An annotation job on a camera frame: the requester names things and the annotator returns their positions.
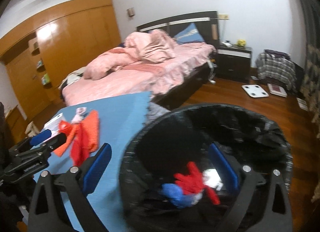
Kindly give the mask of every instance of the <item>nightstand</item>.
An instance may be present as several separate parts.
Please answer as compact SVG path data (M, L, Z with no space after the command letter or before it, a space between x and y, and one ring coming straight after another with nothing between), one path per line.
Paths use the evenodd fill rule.
M252 48L220 46L216 56L217 77L247 83L250 80Z

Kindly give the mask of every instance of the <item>plaid blanket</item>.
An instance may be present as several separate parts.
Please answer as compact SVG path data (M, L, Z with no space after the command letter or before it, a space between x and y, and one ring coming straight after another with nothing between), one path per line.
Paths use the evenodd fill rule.
M272 54L261 53L256 60L258 79L266 77L277 79L286 84L287 90L296 92L296 71L292 61L284 57L277 58Z

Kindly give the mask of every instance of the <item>black trash bag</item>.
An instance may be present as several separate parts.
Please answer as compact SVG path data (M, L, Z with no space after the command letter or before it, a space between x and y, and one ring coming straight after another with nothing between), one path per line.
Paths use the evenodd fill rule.
M200 171L214 168L209 145L240 164L268 177L278 169L287 189L292 176L290 144L276 122L245 108L229 104L198 104L169 112L143 128L128 145L119 182L126 221L137 232L213 231L235 198L218 191L220 205L207 195L194 206L177 209L159 194L163 183L174 183L173 174L187 174L189 161ZM238 231L245 231L263 215L266 186L257 188Z

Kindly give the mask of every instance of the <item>black clamp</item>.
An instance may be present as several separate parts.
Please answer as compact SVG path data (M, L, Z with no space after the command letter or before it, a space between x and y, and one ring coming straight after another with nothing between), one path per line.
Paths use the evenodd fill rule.
M24 139L9 150L11 163L4 169L0 177L4 183L18 183L47 168L51 152L63 145L67 137L60 133L35 149L31 149L33 147L30 144L31 139Z
M86 232L108 232L92 209L87 195L94 192L112 156L111 146L105 143L95 156L80 166L71 167L64 174L52 175L43 171L39 177L30 205L28 231L75 232L61 191L67 192L73 210Z
M104 144L94 157L81 167L71 167L64 174L52 175L43 171L36 185L29 212L29 232L77 232L73 229L65 210L61 191L67 192L73 210L85 232L108 232L92 209L86 196L97 186L111 159L111 146ZM270 179L256 173L250 166L241 166L234 157L225 155L229 165L239 178L241 188L232 206L223 216L214 232L236 232L244 219L256 187L269 186L267 204L258 223L247 232L292 232L292 216L288 193L278 170L270 173Z

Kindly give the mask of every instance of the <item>wooden wardrobe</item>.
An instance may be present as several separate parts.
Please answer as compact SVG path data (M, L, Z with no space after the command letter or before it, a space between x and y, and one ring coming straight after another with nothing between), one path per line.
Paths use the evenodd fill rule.
M35 14L0 42L0 60L32 119L60 102L59 86L69 73L116 47L120 35L111 0L71 0ZM44 75L50 79L45 85Z

